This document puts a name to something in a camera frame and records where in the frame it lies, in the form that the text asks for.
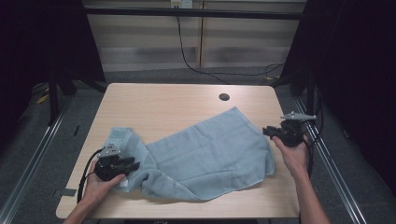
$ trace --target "person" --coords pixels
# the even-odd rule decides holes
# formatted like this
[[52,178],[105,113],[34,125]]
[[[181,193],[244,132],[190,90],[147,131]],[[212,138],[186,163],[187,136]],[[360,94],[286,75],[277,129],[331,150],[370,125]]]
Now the person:
[[[306,171],[307,147],[301,143],[297,147],[286,147],[280,138],[274,136],[273,140],[279,148],[283,162],[290,170],[297,190],[297,197],[300,205],[301,222],[304,224],[330,223],[324,212],[317,195],[314,192],[311,181]],[[91,172],[93,172],[96,161],[92,162]],[[107,193],[121,182],[125,175],[117,175],[110,181],[102,181],[96,174],[89,175],[87,178],[87,188],[81,202],[70,213],[64,224],[82,223],[84,219],[92,212],[106,197]]]
[[280,138],[274,136],[273,140],[282,154],[283,162],[285,162],[291,176],[294,178],[300,205],[301,222],[304,224],[330,223],[314,192],[308,172],[306,171],[308,149],[305,143],[301,143],[297,147],[286,147]]
[[110,181],[103,181],[93,173],[96,161],[92,161],[91,169],[87,177],[87,187],[81,201],[64,221],[64,224],[82,223],[85,218],[105,199],[108,192],[118,185],[125,175],[117,175]]

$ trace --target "light wood tabletop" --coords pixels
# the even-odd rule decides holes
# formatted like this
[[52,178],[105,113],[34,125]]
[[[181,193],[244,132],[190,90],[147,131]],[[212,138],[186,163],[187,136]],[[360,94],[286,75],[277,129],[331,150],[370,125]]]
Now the light wood tabletop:
[[[226,93],[228,101],[219,96]],[[78,189],[91,154],[101,148],[112,127],[130,127],[147,144],[177,133],[236,106],[259,130],[279,126],[283,112],[273,88],[263,86],[132,84],[108,86],[87,139],[70,176],[67,189]],[[145,197],[139,190],[111,191],[92,217],[97,218],[261,218],[297,217],[299,206],[294,181],[279,150],[269,140],[276,173],[249,189],[214,200],[189,203]],[[63,196],[56,215],[66,218],[76,206]]]

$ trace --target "towel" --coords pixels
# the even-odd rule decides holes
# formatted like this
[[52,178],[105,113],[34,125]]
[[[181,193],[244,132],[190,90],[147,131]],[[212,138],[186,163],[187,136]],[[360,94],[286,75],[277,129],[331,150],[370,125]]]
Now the towel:
[[145,145],[131,128],[112,128],[105,145],[135,157],[137,171],[115,190],[206,201],[251,187],[275,172],[263,134],[236,108]]

